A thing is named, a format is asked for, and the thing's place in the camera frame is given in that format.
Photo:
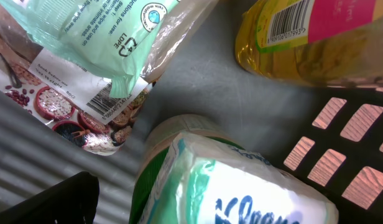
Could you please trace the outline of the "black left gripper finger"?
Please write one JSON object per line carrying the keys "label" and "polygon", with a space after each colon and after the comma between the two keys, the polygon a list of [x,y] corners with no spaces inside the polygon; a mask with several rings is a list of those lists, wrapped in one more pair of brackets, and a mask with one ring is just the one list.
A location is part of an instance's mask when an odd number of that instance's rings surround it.
{"label": "black left gripper finger", "polygon": [[93,224],[98,198],[98,178],[79,172],[0,212],[0,223]]}

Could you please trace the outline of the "green lid white jar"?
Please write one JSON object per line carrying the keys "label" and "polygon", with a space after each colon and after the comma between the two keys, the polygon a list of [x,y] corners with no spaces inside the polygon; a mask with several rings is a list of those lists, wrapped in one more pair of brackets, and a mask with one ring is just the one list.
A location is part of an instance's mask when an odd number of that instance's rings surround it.
{"label": "green lid white jar", "polygon": [[216,141],[241,148],[212,120],[197,114],[182,114],[160,123],[146,141],[144,160],[139,169],[129,216],[129,223],[137,223],[148,201],[159,170],[168,153],[170,143],[182,131],[202,135]]}

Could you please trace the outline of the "Kleenex pocket tissue pack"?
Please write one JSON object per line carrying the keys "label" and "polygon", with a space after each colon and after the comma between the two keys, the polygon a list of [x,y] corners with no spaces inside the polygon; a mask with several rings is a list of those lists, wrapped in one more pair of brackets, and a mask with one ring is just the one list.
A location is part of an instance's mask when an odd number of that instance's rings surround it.
{"label": "Kleenex pocket tissue pack", "polygon": [[333,202],[260,154],[181,132],[140,223],[337,223]]}

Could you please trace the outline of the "green wet wipes pack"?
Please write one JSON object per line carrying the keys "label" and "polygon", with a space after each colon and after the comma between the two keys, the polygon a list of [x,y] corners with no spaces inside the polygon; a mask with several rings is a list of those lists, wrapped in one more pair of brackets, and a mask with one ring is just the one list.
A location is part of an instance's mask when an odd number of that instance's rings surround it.
{"label": "green wet wipes pack", "polygon": [[34,43],[112,81],[110,95],[134,88],[162,20],[178,0],[2,0]]}

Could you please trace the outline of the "yellow dish soap bottle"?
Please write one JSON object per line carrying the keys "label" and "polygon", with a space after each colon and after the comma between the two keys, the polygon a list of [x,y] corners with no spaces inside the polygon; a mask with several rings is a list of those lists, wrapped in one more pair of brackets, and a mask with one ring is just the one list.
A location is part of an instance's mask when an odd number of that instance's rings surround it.
{"label": "yellow dish soap bottle", "polygon": [[311,86],[383,87],[383,0],[260,0],[235,43],[245,70]]}

